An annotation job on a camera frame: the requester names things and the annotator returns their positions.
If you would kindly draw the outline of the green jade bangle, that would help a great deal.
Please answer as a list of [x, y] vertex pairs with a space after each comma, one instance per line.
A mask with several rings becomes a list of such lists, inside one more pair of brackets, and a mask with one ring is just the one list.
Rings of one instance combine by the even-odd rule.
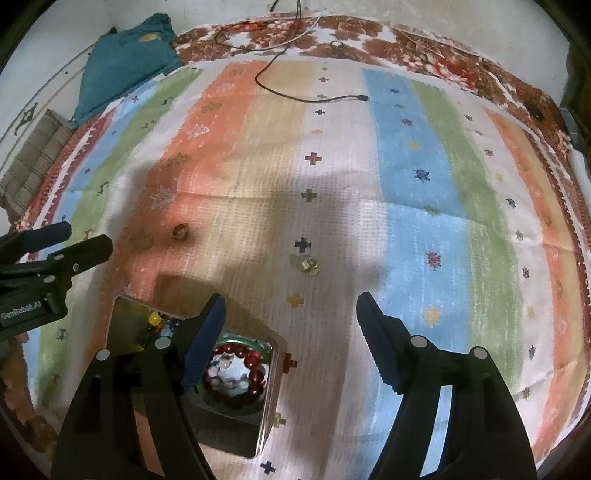
[[273, 346], [242, 336], [222, 335], [216, 342], [197, 391], [217, 408], [242, 410], [259, 405], [270, 384]]

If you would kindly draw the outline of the metal tin box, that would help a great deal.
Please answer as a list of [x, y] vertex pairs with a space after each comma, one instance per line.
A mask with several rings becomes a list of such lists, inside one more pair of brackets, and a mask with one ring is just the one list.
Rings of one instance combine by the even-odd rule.
[[[166, 341], [188, 346], [186, 320], [128, 296], [114, 300], [107, 348], [139, 352]], [[276, 416], [284, 341], [273, 333], [221, 329], [211, 347], [181, 354], [200, 374], [182, 374], [182, 402], [197, 441], [225, 453], [254, 458], [263, 452]]]

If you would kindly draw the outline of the teal pillow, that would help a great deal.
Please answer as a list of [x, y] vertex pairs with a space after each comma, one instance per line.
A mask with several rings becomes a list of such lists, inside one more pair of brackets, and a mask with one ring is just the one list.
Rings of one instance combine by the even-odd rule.
[[79, 127], [112, 101], [182, 65], [171, 19], [155, 13], [137, 26], [102, 36], [86, 62], [72, 123]]

